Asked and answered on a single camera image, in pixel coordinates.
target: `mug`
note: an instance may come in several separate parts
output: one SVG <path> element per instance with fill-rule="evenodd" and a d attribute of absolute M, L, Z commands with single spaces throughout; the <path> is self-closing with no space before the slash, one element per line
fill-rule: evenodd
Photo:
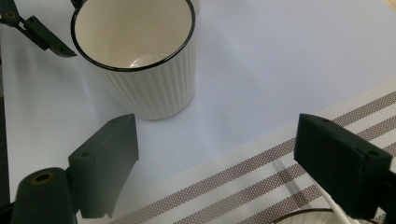
<path fill-rule="evenodd" d="M 360 224 L 378 224 L 372 220 L 359 220 Z M 343 224 L 332 209 L 312 208 L 296 211 L 272 221 L 271 224 Z"/>
<path fill-rule="evenodd" d="M 128 113 L 166 119 L 187 106 L 195 80 L 191 0 L 73 5 L 71 34 L 78 52 Z"/>

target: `placemat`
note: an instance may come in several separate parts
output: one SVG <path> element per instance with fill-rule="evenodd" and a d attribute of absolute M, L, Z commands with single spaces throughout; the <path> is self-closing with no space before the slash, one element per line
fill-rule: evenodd
<path fill-rule="evenodd" d="M 396 156 L 396 78 L 316 113 Z M 113 218 L 79 223 L 270 223 L 330 207 L 293 159 L 296 122 L 131 196 Z M 383 211 L 375 220 L 383 222 Z"/>

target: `white surface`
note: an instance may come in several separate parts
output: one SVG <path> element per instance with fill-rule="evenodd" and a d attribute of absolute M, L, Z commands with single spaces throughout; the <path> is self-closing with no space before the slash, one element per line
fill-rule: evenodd
<path fill-rule="evenodd" d="M 74 48 L 68 1 L 16 4 Z M 80 56 L 43 51 L 5 25 L 0 32 L 12 198 L 30 173 L 66 168 L 72 151 L 124 111 Z M 130 191 L 396 74 L 396 14 L 381 1 L 202 0 L 196 34 L 195 96 L 170 119 L 137 120 Z"/>

